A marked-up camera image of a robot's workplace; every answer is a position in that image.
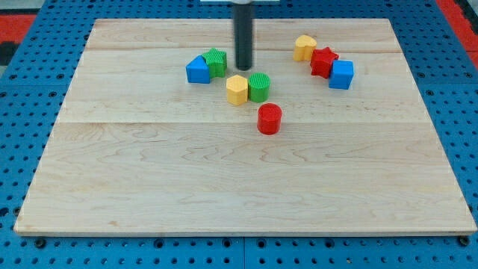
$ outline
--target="blue pegboard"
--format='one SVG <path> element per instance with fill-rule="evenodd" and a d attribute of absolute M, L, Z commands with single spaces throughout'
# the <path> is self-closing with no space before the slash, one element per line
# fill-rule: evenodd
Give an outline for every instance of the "blue pegboard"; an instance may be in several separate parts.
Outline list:
<path fill-rule="evenodd" d="M 255 13 L 265 19 L 389 18 L 478 219 L 478 75 L 434 1 L 282 0 L 259 5 Z M 230 16 L 230 6 L 203 6 L 199 0 L 46 1 L 0 79 L 0 268 L 478 268 L 476 235 L 20 238 L 13 232 L 96 18 Z"/>

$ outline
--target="red star block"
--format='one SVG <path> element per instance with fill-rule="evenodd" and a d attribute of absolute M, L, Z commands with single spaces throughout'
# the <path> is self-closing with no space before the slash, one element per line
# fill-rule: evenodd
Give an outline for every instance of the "red star block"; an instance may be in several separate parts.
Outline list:
<path fill-rule="evenodd" d="M 332 62 L 338 59 L 329 47 L 325 49 L 315 49 L 312 52 L 311 67 L 312 75 L 319 75 L 323 78 L 329 78 Z"/>

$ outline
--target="red cylinder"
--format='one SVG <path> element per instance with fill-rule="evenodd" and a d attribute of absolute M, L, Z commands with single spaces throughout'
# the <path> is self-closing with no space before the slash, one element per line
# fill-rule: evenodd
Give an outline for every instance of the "red cylinder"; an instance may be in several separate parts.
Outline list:
<path fill-rule="evenodd" d="M 258 110 L 257 129 L 264 135 L 274 135 L 281 128 L 282 109 L 276 104 L 264 104 Z"/>

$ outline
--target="black metal rod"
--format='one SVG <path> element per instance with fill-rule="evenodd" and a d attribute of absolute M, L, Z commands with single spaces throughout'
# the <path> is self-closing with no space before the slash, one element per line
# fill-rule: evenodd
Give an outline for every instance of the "black metal rod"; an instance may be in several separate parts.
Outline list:
<path fill-rule="evenodd" d="M 252 67 L 252 4 L 234 4 L 232 18 L 234 23 L 234 42 L 236 67 L 249 70 Z"/>

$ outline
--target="red surface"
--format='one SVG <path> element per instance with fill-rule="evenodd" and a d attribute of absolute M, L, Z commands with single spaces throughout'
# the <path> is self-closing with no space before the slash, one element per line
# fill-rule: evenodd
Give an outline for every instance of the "red surface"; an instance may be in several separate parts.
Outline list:
<path fill-rule="evenodd" d="M 478 36 L 471 29 L 470 21 L 463 16 L 463 11 L 454 0 L 436 0 L 448 23 L 460 39 L 463 47 L 478 68 Z"/>
<path fill-rule="evenodd" d="M 332 52 L 329 47 L 325 49 L 315 49 L 312 52 L 311 67 L 312 75 L 319 75 L 323 78 L 329 78 L 332 62 L 338 59 L 338 55 Z"/>
<path fill-rule="evenodd" d="M 0 15 L 0 43 L 20 44 L 37 15 Z"/>
<path fill-rule="evenodd" d="M 281 128 L 282 109 L 276 104 L 264 104 L 258 110 L 257 129 L 264 135 L 274 135 Z"/>

